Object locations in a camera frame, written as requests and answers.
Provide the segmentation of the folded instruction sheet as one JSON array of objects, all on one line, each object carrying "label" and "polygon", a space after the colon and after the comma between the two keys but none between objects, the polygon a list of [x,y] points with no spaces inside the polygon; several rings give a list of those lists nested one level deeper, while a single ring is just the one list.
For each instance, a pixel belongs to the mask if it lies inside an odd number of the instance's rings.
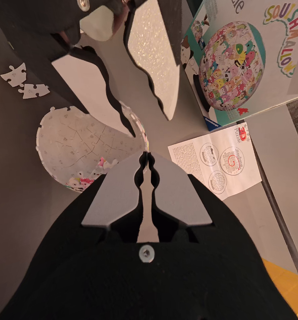
[{"label": "folded instruction sheet", "polygon": [[168,147],[171,160],[220,200],[262,181],[247,123]]}]

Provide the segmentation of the half-built puzzle ball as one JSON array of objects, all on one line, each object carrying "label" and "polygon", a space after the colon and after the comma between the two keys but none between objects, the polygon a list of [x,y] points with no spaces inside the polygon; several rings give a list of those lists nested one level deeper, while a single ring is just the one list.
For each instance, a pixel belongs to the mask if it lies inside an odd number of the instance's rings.
[{"label": "half-built puzzle ball", "polygon": [[139,117],[120,103],[135,137],[103,124],[75,106],[51,107],[42,118],[36,150],[44,168],[57,182],[82,193],[122,160],[138,151],[149,151]]}]

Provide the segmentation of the white puzzle piece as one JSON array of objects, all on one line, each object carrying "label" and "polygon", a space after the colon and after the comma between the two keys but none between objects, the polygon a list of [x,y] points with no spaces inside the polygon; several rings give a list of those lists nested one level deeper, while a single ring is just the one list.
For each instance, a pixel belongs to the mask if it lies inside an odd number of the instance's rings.
[{"label": "white puzzle piece", "polygon": [[24,82],[26,81],[26,78],[27,78],[25,63],[23,62],[17,68],[10,65],[9,68],[11,71],[5,74],[1,74],[0,77],[3,80],[7,81],[12,87],[20,86],[21,88],[23,88]]}]

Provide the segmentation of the joined white puzzle pieces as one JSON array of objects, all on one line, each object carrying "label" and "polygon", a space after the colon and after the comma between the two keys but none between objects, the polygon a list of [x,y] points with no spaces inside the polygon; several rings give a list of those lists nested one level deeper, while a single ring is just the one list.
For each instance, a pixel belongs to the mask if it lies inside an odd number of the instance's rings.
[{"label": "joined white puzzle pieces", "polygon": [[23,95],[23,99],[32,99],[42,97],[50,93],[48,86],[44,84],[24,84],[23,89],[18,89],[18,92]]}]

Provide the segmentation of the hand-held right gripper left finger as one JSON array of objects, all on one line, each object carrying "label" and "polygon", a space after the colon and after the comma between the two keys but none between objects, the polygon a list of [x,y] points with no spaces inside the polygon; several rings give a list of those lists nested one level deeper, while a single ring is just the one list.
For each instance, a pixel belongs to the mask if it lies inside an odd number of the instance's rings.
[{"label": "hand-held right gripper left finger", "polygon": [[138,151],[108,171],[87,210],[82,226],[108,228],[137,208],[142,200],[140,187],[147,159],[147,151]]}]

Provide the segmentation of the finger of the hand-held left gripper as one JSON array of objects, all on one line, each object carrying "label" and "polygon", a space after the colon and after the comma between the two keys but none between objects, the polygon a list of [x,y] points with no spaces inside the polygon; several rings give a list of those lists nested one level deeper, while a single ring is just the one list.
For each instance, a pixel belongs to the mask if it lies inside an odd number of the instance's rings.
[{"label": "finger of the hand-held left gripper", "polygon": [[172,120],[178,99],[179,65],[157,0],[126,1],[129,8],[123,42],[134,65],[148,78],[152,94]]},{"label": "finger of the hand-held left gripper", "polygon": [[135,137],[122,104],[111,92],[106,66],[96,53],[73,46],[67,55],[53,61],[52,66],[93,118]]}]

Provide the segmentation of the puzzle ball box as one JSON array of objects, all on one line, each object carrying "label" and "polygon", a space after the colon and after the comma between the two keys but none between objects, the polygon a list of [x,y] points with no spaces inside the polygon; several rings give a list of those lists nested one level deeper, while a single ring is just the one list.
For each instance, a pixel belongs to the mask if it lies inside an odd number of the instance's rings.
[{"label": "puzzle ball box", "polygon": [[202,1],[181,62],[211,132],[298,99],[298,0]]}]

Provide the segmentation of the yellow plastic bin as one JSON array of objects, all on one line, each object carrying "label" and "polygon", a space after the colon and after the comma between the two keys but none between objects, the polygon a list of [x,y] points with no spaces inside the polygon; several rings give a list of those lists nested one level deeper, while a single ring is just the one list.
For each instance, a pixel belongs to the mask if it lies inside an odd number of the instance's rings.
[{"label": "yellow plastic bin", "polygon": [[298,275],[263,259],[275,286],[298,317]]}]

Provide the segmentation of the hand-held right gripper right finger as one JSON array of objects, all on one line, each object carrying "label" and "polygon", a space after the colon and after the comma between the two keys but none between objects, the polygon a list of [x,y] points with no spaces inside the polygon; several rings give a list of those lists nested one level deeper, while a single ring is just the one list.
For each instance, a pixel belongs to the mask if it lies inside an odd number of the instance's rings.
[{"label": "hand-held right gripper right finger", "polygon": [[211,225],[212,220],[188,174],[158,153],[148,154],[153,208],[188,227]]}]

